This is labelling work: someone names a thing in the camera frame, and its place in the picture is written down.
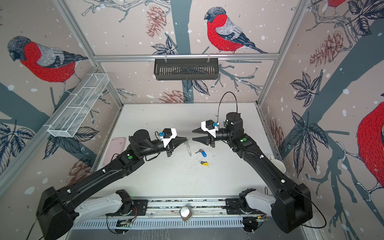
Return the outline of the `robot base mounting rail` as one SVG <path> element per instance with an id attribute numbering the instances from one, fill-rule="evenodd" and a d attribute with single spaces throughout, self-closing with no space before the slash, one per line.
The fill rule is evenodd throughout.
<path id="1" fill-rule="evenodd" d="M 134 200 L 126 216 L 104 214 L 74 226 L 75 230 L 109 230 L 122 235 L 130 230 L 250 227 L 256 230 L 267 215 L 241 210 L 234 198 L 170 198 Z"/>

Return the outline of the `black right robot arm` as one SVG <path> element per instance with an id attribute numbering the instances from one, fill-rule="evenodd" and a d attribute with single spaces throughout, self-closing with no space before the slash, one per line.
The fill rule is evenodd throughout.
<path id="1" fill-rule="evenodd" d="M 224 141 L 241 159 L 247 162 L 273 192 L 272 196 L 250 188 L 239 194 L 239 207 L 229 211 L 250 214 L 260 211 L 271 216 L 281 231 L 288 234 L 313 217 L 311 193 L 304 184 L 297 185 L 281 172 L 262 152 L 257 142 L 247 135 L 239 113 L 226 115 L 223 128 L 212 120 L 201 123 L 193 130 L 200 137 L 193 141 L 215 147 L 216 141 Z"/>

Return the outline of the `silver metal keyring carabiner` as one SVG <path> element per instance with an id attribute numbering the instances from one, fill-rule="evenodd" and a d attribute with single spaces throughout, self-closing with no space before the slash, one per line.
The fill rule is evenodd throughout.
<path id="1" fill-rule="evenodd" d="M 191 147 L 190 147 L 189 141 L 187 140 L 184 144 L 186 145 L 188 154 L 191 157 L 192 156 L 192 151 L 191 151 Z"/>

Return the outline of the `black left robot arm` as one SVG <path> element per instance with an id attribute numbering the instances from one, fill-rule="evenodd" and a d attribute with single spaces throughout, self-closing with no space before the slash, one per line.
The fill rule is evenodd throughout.
<path id="1" fill-rule="evenodd" d="M 36 216 L 44 239 L 57 240 L 74 225 L 101 215 L 137 217 L 140 208 L 125 190 L 99 199 L 92 200 L 91 196 L 132 174 L 145 163 L 147 156 L 157 158 L 165 152 L 170 157 L 187 140 L 179 137 L 175 129 L 164 129 L 159 139 L 153 141 L 147 130 L 138 130 L 129 137 L 127 149 L 100 170 L 59 190 L 50 187 L 43 191 Z"/>

